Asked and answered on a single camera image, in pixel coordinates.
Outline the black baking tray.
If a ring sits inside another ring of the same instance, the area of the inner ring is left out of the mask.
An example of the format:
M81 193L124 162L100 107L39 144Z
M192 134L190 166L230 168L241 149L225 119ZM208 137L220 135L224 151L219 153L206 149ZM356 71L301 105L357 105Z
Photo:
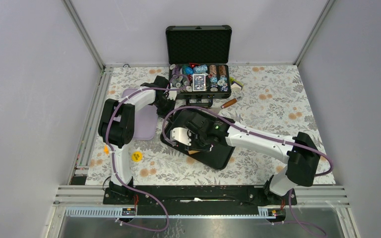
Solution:
M225 123L225 137L224 139L222 139L221 143L215 145L212 151L198 152L190 155L188 153L187 146L181 144L175 145L171 140L171 130L175 127L186 128L185 124L188 122L193 113L209 115L209 117L211 117L212 119L221 120L214 115L211 115L207 112L198 109L179 110L173 113L171 116L169 116L167 122L163 125L162 134L160 135L161 142L173 148L174 150L177 150L180 153L190 156L191 158L203 163L204 165L209 166L212 169L224 169L227 166L227 163L229 162L231 155L233 154L233 151L235 149L235 147L229 146L226 142L225 137L229 135L227 130L229 129L230 125L225 123L225 121L221 120Z

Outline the wooden rolling pin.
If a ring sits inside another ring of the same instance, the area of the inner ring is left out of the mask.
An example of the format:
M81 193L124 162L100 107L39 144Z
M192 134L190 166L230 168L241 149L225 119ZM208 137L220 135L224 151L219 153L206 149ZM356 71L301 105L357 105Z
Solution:
M196 151L196 150L189 150L188 153L191 155L191 154L195 154L195 153L198 153L199 151Z

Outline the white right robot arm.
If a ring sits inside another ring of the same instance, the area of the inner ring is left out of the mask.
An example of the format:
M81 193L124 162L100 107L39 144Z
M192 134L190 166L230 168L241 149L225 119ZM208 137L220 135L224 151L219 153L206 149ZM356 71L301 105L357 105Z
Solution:
M285 164L285 167L264 185L264 196L271 204L279 203L296 186L310 187L316 177L319 151L304 132L284 136L262 132L239 122L209 114L191 112L184 124L172 131L183 131L185 139L171 136L188 150L211 152L218 146L243 147Z

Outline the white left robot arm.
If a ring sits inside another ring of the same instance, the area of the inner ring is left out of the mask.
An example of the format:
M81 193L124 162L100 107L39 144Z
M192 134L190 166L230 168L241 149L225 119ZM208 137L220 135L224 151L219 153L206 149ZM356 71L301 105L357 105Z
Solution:
M175 108L177 91L171 88L167 78L156 76L154 82L143 83L121 99L104 102L98 134L111 156L109 189L123 204L130 203L134 197L128 145L134 136L136 113L146 106L155 106L157 116L164 118Z

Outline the metal dough scraper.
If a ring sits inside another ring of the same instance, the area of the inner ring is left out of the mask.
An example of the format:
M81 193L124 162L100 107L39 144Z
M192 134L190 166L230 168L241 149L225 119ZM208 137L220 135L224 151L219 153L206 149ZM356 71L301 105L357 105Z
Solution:
M228 102L225 102L224 104L222 104L221 106L219 107L215 107L215 108L211 108L212 111L215 111L215 112L219 112L221 111L222 109L225 109L227 107L230 107L234 104L236 104L239 100L241 100L242 97L236 97Z

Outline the purple plastic tray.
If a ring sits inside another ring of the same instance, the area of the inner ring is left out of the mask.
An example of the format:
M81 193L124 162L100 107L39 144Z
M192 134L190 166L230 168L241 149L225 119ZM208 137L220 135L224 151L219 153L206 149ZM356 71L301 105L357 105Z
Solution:
M135 115L134 115L134 129L132 139L136 140L151 140L157 128L157 108L151 105L155 101L155 90L144 90L140 89L126 89L126 92L122 93L120 102L129 97L122 106L122 112L119 113L120 120L122 120L121 115L123 113L124 106L126 104L135 103Z

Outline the blue playing card deck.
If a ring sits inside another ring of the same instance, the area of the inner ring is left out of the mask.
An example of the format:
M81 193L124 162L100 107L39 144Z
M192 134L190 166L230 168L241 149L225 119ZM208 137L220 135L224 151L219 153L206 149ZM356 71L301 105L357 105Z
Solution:
M206 91L206 75L205 74L192 75L192 91L193 92Z

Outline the yellow round token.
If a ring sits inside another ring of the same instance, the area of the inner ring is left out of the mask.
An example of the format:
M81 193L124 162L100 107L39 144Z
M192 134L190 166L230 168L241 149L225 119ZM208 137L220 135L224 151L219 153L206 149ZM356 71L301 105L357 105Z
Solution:
M143 159L143 154L140 151L135 151L131 154L131 160L133 162L140 162Z

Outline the black poker chip case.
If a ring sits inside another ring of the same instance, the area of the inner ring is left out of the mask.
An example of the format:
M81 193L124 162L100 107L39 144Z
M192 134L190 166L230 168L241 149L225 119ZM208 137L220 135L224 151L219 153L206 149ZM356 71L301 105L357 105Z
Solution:
M227 65L232 28L229 25L168 26L165 30L169 79L181 88L186 105L209 108L215 99L231 96ZM192 91L192 75L206 75L206 91Z

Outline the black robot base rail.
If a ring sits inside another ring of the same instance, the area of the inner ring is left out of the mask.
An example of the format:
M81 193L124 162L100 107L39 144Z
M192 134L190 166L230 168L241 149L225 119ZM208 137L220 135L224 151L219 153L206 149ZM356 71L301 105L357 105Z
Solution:
M137 185L132 189L111 185L105 189L103 204L154 204L150 197L155 196L161 202L167 201L239 201L248 205L296 205L295 192L278 196L265 193L262 186L254 185Z

